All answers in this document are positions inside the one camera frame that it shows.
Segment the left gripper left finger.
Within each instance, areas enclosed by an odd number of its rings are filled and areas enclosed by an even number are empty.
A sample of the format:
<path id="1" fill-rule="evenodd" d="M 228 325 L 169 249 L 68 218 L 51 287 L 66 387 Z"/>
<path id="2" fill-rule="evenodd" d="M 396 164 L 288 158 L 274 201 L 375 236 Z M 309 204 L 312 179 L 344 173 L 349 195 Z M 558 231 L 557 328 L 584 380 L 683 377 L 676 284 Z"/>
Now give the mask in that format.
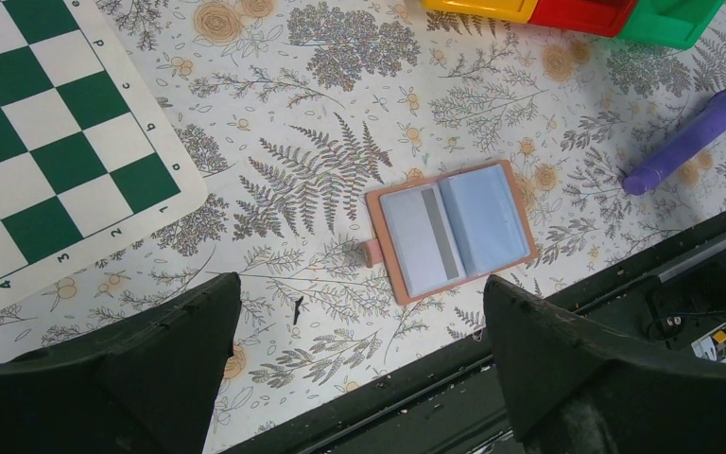
<path id="1" fill-rule="evenodd" d="M 0 363 L 0 453 L 200 453 L 241 311 L 221 273 Z"/>

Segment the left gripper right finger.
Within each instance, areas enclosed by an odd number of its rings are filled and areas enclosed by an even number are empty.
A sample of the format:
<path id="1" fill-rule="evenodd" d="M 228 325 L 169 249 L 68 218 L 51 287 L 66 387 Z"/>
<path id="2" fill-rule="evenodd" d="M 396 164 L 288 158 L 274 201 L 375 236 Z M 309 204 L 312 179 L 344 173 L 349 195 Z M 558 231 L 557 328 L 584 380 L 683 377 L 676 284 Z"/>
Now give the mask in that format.
<path id="1" fill-rule="evenodd" d="M 726 453 L 726 364 L 661 348 L 492 275 L 487 331 L 529 453 Z"/>

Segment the tan leather card holder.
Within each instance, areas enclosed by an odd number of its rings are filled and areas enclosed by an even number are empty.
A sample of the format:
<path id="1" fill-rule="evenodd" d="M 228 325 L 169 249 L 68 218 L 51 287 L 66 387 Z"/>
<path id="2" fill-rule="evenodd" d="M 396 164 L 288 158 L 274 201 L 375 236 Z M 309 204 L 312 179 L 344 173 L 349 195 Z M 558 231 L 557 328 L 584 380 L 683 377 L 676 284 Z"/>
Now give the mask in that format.
<path id="1" fill-rule="evenodd" d="M 370 191 L 368 267 L 384 265 L 405 306 L 537 258 L 510 162 Z"/>

